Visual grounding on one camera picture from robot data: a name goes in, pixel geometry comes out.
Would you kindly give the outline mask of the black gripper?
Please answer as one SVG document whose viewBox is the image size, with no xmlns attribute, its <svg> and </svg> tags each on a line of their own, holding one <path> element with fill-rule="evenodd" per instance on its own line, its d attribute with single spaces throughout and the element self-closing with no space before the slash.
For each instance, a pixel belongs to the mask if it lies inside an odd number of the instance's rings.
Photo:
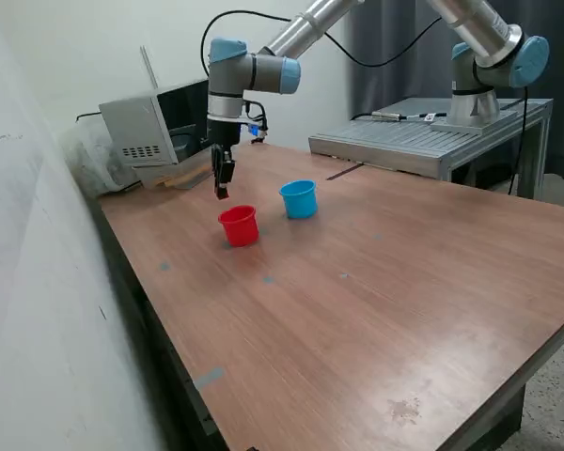
<svg viewBox="0 0 564 451">
<path fill-rule="evenodd" d="M 229 197 L 227 185 L 231 182 L 235 161 L 230 149 L 220 146 L 235 146 L 240 143 L 241 124 L 220 120 L 207 120 L 208 139 L 211 146 L 211 166 L 214 176 L 214 191 L 219 200 Z"/>
</svg>

